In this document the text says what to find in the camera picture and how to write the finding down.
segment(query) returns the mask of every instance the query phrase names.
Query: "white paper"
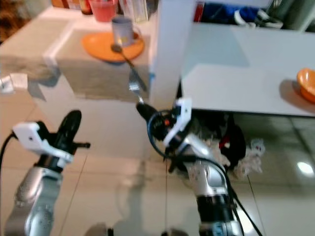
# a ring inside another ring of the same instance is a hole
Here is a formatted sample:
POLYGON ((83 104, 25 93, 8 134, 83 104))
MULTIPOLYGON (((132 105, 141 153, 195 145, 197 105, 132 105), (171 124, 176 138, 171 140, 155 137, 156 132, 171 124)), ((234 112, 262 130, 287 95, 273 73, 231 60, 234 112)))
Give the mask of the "white paper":
POLYGON ((28 75, 23 73, 11 73, 11 80, 13 82, 13 87, 16 89, 28 89, 28 75))
POLYGON ((6 76, 0 79, 0 93, 1 94, 14 93, 14 87, 10 76, 6 76))

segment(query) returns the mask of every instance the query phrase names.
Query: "bottle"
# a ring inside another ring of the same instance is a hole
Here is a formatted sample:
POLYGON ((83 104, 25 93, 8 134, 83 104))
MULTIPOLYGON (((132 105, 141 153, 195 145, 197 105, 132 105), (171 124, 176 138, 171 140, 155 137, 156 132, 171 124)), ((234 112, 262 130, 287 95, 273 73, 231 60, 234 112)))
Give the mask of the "bottle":
POLYGON ((124 16, 131 18, 134 22, 148 21, 148 9, 146 0, 119 0, 124 16))
POLYGON ((84 15, 92 15, 92 9, 89 3, 89 0, 80 0, 80 7, 82 14, 84 15))

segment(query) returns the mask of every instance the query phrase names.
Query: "orange bowl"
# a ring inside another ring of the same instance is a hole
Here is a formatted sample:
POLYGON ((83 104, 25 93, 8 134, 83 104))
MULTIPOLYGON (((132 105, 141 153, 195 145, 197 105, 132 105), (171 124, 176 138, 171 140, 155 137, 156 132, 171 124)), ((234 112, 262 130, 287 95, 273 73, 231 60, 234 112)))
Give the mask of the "orange bowl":
POLYGON ((315 103, 315 71, 304 68, 297 73, 297 82, 301 86, 302 96, 315 103))

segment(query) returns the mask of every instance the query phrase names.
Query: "orange plate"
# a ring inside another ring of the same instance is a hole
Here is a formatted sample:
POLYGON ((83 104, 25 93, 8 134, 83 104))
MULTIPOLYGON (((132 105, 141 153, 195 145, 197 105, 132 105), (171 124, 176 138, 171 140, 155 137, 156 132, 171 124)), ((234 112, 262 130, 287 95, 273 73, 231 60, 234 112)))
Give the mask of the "orange plate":
MULTIPOLYGON (((123 47, 123 53, 128 59, 134 59, 139 56, 144 49, 144 41, 142 38, 135 33, 135 43, 123 47)), ((122 62, 125 59, 119 54, 114 53, 110 45, 114 43, 114 37, 112 32, 102 32, 102 33, 90 33, 82 38, 82 45, 85 51, 87 51, 91 56, 111 61, 111 62, 122 62)))
POLYGON ((304 68, 297 74, 297 82, 301 86, 301 94, 305 99, 315 103, 315 71, 304 68))

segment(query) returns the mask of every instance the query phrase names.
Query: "black cable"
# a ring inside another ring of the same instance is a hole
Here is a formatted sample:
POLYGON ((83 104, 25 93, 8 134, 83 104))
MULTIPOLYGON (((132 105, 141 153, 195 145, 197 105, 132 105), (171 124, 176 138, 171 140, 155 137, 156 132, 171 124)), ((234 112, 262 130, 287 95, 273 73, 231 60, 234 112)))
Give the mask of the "black cable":
POLYGON ((262 233, 260 232, 260 230, 258 229, 257 225, 253 222, 253 220, 251 219, 251 217, 249 216, 249 214, 245 210, 244 206, 242 205, 241 201, 239 200, 239 198, 238 198, 237 194, 235 193, 234 189, 232 189, 232 192, 234 194, 234 199, 236 200, 237 204, 240 206, 242 211, 245 213, 246 217, 250 220, 250 222, 251 222, 252 226, 254 227, 254 229, 256 230, 257 234, 259 236, 262 236, 262 233))
POLYGON ((170 111, 169 110, 162 110, 162 111, 159 111, 159 112, 155 112, 151 118, 149 119, 148 121, 148 125, 147 125, 147 133, 148 133, 148 137, 149 137, 149 141, 151 143, 151 145, 153 146, 154 150, 160 154, 162 157, 164 157, 165 159, 170 159, 170 157, 168 155, 166 155, 165 153, 163 153, 157 146, 156 146, 156 143, 154 141, 154 138, 151 134, 151 128, 152 128, 152 123, 153 123, 153 120, 158 117, 158 116, 161 116, 163 113, 169 113, 170 111))
POLYGON ((6 137, 5 141, 2 144, 1 152, 0 152, 0 209, 1 209, 1 170, 2 170, 2 160, 6 146, 8 145, 11 138, 16 138, 14 133, 11 133, 8 137, 6 137))
POLYGON ((11 138, 16 138, 14 133, 11 133, 8 137, 6 137, 5 141, 2 144, 1 152, 0 152, 0 177, 1 177, 1 168, 2 168, 2 159, 6 146, 8 145, 11 138))
MULTIPOLYGON (((155 141, 154 141, 154 138, 151 134, 151 128, 152 128, 152 123, 153 123, 153 120, 158 117, 158 116, 162 116, 163 113, 170 113, 169 110, 162 110, 162 111, 159 111, 159 112, 156 112, 154 113, 151 118, 149 119, 148 121, 148 125, 147 125, 147 133, 148 133, 148 137, 149 137, 149 141, 151 143, 151 145, 153 146, 154 150, 160 154, 161 156, 163 156, 165 159, 170 159, 172 160, 173 158, 171 156, 168 156, 166 155, 165 153, 163 153, 155 144, 155 141)), ((230 199, 235 199, 236 202, 238 203, 238 205, 240 206, 240 208, 242 209, 242 211, 245 213, 246 217, 250 220, 252 226, 254 227, 254 229, 256 230, 257 234, 259 236, 262 236, 262 233, 260 232, 259 228, 257 227, 257 225, 253 222, 253 220, 251 219, 251 217, 249 216, 249 214, 247 213, 247 211, 245 210, 245 208, 243 207, 243 205, 241 204, 236 192, 234 191, 234 189, 232 188, 232 185, 231 185, 231 182, 229 180, 229 177, 225 171, 225 169, 219 165, 217 162, 213 161, 213 160, 209 160, 209 159, 206 159, 206 158, 201 158, 201 157, 195 157, 196 160, 199 160, 199 161, 205 161, 205 162, 210 162, 211 164, 213 164, 214 166, 216 166, 223 174, 224 174, 224 177, 225 177, 225 180, 226 180, 226 186, 227 186, 227 191, 228 191, 228 195, 230 197, 230 199)), ((240 220, 240 217, 237 213, 237 210, 235 207, 232 208, 233 210, 233 213, 237 219, 237 221, 239 222, 240 224, 240 227, 241 227, 241 231, 242 231, 242 234, 245 235, 244 233, 244 229, 243 229, 243 226, 242 226, 242 223, 241 223, 241 220, 240 220)))

